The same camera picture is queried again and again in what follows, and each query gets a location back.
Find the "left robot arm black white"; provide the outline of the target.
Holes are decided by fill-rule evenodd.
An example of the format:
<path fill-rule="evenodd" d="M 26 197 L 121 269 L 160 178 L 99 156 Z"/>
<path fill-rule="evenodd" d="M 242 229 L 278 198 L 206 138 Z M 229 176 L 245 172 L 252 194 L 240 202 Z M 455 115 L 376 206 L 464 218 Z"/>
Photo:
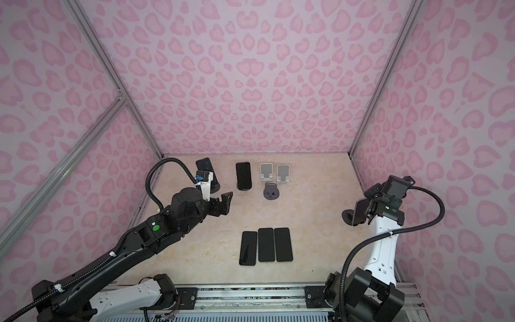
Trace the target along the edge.
<path fill-rule="evenodd" d="M 136 287 L 103 292 L 130 268 L 159 254 L 190 233 L 207 216 L 229 213 L 233 193 L 203 198 L 194 187 L 182 189 L 169 206 L 129 229 L 113 249 L 91 264 L 52 283 L 43 280 L 32 289 L 38 321 L 102 321 L 132 309 L 165 309 L 177 302 L 170 278 L 157 275 Z"/>

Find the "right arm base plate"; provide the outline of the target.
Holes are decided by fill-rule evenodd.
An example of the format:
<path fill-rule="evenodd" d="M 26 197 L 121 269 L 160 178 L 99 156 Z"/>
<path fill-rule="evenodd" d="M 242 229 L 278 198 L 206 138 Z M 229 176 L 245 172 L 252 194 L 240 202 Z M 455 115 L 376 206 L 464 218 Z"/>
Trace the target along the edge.
<path fill-rule="evenodd" d="M 328 309 L 330 306 L 325 300 L 324 286 L 304 287 L 304 298 L 307 309 Z"/>

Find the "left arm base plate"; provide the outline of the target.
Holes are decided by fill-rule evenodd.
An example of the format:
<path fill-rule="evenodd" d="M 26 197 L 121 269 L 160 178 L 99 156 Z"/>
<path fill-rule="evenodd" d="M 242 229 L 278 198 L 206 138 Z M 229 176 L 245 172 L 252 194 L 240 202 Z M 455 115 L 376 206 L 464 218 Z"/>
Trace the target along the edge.
<path fill-rule="evenodd" d="M 179 305 L 178 310 L 194 310 L 197 302 L 198 288 L 196 287 L 178 287 L 177 288 Z"/>

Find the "purple phone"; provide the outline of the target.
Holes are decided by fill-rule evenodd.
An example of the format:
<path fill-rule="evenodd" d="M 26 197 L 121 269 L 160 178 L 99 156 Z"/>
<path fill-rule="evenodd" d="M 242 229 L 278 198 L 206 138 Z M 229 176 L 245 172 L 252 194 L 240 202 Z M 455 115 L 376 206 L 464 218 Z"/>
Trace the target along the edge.
<path fill-rule="evenodd" d="M 197 160 L 196 165 L 197 165 L 198 170 L 213 173 L 213 180 L 211 181 L 211 184 L 219 183 L 210 158 L 203 158 L 203 159 Z"/>

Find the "blue phone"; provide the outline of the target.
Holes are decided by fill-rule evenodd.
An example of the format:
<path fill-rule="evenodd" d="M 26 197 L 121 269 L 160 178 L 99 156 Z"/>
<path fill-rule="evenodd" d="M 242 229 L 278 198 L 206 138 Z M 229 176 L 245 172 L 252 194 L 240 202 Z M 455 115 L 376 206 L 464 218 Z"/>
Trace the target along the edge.
<path fill-rule="evenodd" d="M 238 162 L 236 164 L 237 189 L 248 191 L 252 188 L 251 164 L 249 162 Z"/>

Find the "black phone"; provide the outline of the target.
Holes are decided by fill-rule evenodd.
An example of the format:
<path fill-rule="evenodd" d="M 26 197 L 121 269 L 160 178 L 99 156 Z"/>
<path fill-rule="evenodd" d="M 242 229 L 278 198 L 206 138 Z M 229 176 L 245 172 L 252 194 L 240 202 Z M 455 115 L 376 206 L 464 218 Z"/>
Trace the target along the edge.
<path fill-rule="evenodd" d="M 364 224 L 367 220 L 367 208 L 369 207 L 370 201 L 366 198 L 360 199 L 355 203 L 355 209 L 352 219 L 352 225 L 357 226 Z"/>
<path fill-rule="evenodd" d="M 293 252 L 290 230 L 288 228 L 274 229 L 274 242 L 277 262 L 292 262 Z"/>
<path fill-rule="evenodd" d="M 274 262 L 276 260 L 274 245 L 274 229 L 260 228 L 257 232 L 258 260 L 260 262 Z"/>

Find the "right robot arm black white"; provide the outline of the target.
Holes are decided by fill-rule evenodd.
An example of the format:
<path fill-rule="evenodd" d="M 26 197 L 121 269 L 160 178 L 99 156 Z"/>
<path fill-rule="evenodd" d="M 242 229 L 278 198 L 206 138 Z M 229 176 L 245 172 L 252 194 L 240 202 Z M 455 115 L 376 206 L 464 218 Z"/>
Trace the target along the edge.
<path fill-rule="evenodd" d="M 405 295 L 396 287 L 394 260 L 398 236 L 404 225 L 403 198 L 415 184 L 412 177 L 390 176 L 364 192 L 353 209 L 342 213 L 347 225 L 367 224 L 371 242 L 355 247 L 341 272 L 328 276 L 325 302 L 335 311 L 335 321 L 394 321 Z"/>

